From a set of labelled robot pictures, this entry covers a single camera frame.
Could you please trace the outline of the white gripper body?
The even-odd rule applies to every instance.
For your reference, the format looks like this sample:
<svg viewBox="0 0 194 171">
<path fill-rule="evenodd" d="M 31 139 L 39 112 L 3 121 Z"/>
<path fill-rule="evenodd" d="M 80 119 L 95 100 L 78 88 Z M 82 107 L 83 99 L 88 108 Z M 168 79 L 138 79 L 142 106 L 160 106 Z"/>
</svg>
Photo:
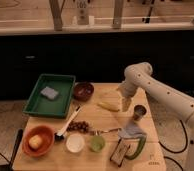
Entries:
<svg viewBox="0 0 194 171">
<path fill-rule="evenodd" d="M 123 81 L 117 90 L 124 98 L 132 98 L 136 94 L 137 86 L 128 81 Z"/>
</svg>

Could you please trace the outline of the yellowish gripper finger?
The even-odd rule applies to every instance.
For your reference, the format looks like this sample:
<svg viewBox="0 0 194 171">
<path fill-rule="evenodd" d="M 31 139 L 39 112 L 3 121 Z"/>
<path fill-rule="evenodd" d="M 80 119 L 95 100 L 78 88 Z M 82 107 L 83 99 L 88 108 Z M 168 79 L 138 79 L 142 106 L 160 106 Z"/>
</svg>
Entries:
<svg viewBox="0 0 194 171">
<path fill-rule="evenodd" d="M 131 105 L 132 99 L 131 98 L 123 98 L 122 99 L 122 111 L 126 112 L 130 105 Z"/>
</svg>

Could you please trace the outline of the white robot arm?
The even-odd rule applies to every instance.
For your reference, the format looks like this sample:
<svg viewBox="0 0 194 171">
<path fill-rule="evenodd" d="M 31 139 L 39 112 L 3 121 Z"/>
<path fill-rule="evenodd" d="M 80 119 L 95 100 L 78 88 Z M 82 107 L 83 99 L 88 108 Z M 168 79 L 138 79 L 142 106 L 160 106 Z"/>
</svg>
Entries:
<svg viewBox="0 0 194 171">
<path fill-rule="evenodd" d="M 173 110 L 191 128 L 185 171 L 194 171 L 194 98 L 154 79 L 152 73 L 153 68 L 148 62 L 127 66 L 124 70 L 125 79 L 119 85 L 121 95 L 131 98 L 140 87 Z"/>
</svg>

